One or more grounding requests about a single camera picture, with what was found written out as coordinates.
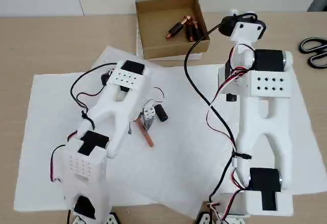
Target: open cardboard box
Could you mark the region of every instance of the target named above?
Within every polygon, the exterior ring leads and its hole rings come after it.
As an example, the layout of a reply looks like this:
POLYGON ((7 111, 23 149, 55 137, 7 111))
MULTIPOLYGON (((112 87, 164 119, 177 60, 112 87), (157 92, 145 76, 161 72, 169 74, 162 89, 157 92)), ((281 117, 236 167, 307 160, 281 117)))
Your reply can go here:
MULTIPOLYGON (((166 35, 184 15, 199 22, 202 32, 207 32, 199 0, 148 0, 136 1, 136 13, 145 59, 184 55, 194 42, 186 38, 185 28, 172 39, 166 35)), ((206 52, 210 38, 201 41, 192 53, 206 52)))

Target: scissors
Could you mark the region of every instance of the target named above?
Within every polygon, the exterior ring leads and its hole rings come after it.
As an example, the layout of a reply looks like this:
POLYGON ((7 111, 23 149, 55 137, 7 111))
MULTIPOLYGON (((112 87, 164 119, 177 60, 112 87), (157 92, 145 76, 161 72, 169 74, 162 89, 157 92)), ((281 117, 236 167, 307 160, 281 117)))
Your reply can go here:
POLYGON ((316 53, 316 55, 311 56, 308 59, 308 65, 315 69, 325 69, 327 68, 326 64, 316 64, 315 60, 327 57, 327 40, 321 37, 309 37, 304 39, 298 46, 298 50, 303 54, 316 53), (308 42, 319 43, 320 45, 313 48, 306 49, 304 45, 308 42))

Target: robotic arm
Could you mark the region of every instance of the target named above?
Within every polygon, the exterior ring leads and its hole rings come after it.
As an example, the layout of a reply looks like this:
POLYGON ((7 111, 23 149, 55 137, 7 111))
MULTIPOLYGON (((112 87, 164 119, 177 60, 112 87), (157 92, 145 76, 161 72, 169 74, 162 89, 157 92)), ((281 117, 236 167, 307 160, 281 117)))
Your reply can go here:
MULTIPOLYGON (((278 215, 293 214, 292 195, 288 190, 292 182, 292 141, 289 135, 289 105, 291 97, 292 54, 288 51, 257 49, 252 44, 260 39, 266 25, 253 18, 225 17, 228 24, 219 31, 236 43, 230 62, 219 69, 222 84, 231 70, 242 66, 249 71, 234 80, 224 90, 226 101, 240 100, 240 128, 236 138, 237 153, 252 155, 260 136, 269 141, 275 156, 274 168, 253 168, 251 160, 236 157, 233 165, 246 187, 234 199, 230 214, 278 215), (268 102, 268 114, 259 113, 261 100, 268 102)), ((221 196, 218 212, 224 212, 231 194, 221 196)))
POLYGON ((87 223, 105 223, 110 210, 107 160, 114 159, 150 88, 150 71, 142 63, 119 61, 97 104, 87 116, 95 125, 114 117, 114 133, 103 135, 83 119, 63 149, 63 177, 67 207, 87 223))

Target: table surface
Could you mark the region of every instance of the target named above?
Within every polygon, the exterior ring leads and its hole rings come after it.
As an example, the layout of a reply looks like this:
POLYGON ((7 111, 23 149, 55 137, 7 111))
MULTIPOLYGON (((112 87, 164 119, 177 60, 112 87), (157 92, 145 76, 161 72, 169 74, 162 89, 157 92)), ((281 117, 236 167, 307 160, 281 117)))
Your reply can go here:
MULTIPOLYGON (((205 13, 208 29, 224 13, 205 13)), ((327 13, 259 13, 267 31, 256 48, 289 50, 324 162, 327 162, 327 70, 306 64, 297 51, 308 36, 327 38, 327 13)), ((107 45, 135 52, 135 15, 47 18, 0 18, 0 97, 2 136, 0 152, 0 223, 65 223, 66 212, 19 213, 13 210, 21 143, 34 74, 87 70, 107 45)), ((209 51, 190 64, 224 63, 232 42, 218 31, 211 35, 209 51)), ((160 62, 164 66, 181 61, 160 62)), ((251 217, 248 223, 325 223, 327 194, 294 197, 293 217, 251 217)), ((162 205, 114 209, 122 223, 193 223, 162 205)))

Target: cable tie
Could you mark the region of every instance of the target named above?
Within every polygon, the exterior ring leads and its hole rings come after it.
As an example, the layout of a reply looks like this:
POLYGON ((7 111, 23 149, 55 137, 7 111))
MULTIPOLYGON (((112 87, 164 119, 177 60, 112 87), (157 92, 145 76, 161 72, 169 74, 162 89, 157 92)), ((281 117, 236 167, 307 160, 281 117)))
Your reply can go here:
POLYGON ((252 159, 252 156, 246 153, 233 152, 232 155, 239 156, 240 158, 247 159, 247 160, 252 159))
POLYGON ((82 111, 82 119, 88 120, 91 123, 93 130, 95 130, 96 125, 94 124, 93 120, 84 111, 82 111))

